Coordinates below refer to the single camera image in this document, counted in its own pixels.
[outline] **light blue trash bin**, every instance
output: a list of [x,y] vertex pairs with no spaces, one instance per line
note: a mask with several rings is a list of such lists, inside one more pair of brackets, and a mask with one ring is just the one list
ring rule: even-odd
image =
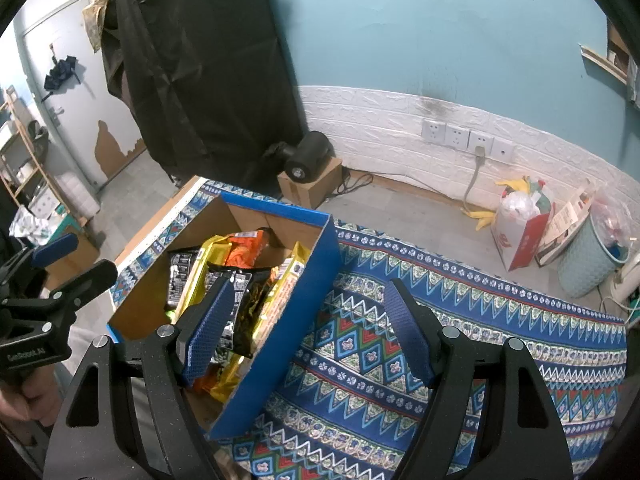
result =
[[584,296],[610,273],[624,265],[628,258],[628,250],[624,251],[626,253],[622,260],[611,256],[598,238],[589,215],[589,219],[582,224],[558,265],[560,285],[572,298]]

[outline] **patterned tablecloth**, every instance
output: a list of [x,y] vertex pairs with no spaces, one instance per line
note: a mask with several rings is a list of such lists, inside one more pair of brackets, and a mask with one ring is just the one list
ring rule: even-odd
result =
[[[183,227],[220,190],[274,200],[201,179],[120,266],[115,306]],[[533,355],[564,426],[579,476],[596,459],[625,375],[623,321],[429,254],[381,232],[335,223],[342,269],[316,322],[251,434],[221,442],[239,465],[276,480],[390,480],[430,392],[407,367],[382,305],[401,278],[443,325],[501,344],[518,336]],[[484,385],[475,383],[450,471],[468,463]]]

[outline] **silver screw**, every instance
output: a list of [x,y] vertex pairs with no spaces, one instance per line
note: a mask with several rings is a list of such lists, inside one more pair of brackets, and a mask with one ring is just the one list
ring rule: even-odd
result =
[[458,330],[454,326],[447,325],[442,329],[442,335],[444,337],[448,337],[449,339],[455,339],[460,335],[460,330]]
[[175,332],[175,328],[173,325],[162,325],[158,327],[158,330],[156,330],[156,333],[160,337],[169,337],[174,332]]
[[509,346],[514,350],[522,350],[524,348],[524,343],[522,342],[521,339],[518,339],[517,337],[512,337],[511,339],[509,339]]
[[107,336],[99,335],[97,338],[95,338],[91,342],[91,344],[94,345],[96,348],[102,348],[107,344],[107,341],[109,341],[109,338]]
[[305,171],[302,168],[293,168],[291,173],[293,173],[293,176],[295,178],[304,178],[305,177]]

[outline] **blue cardboard box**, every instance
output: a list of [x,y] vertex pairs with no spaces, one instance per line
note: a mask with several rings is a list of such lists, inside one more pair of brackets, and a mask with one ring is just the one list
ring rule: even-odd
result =
[[311,256],[280,319],[247,374],[220,412],[209,396],[188,395],[207,439],[245,434],[271,392],[286,374],[289,361],[322,306],[340,266],[338,241],[331,215],[282,203],[264,202],[223,192],[215,197],[175,237],[136,283],[108,325],[119,340],[146,337],[168,323],[164,314],[169,279],[168,252],[202,244],[213,235],[270,227],[275,240],[256,265],[282,262],[297,241]]

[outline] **human hand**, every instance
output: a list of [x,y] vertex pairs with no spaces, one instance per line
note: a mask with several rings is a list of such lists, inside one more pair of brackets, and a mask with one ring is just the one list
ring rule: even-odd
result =
[[0,418],[52,426],[62,405],[53,370],[53,365],[36,368],[18,388],[0,386]]

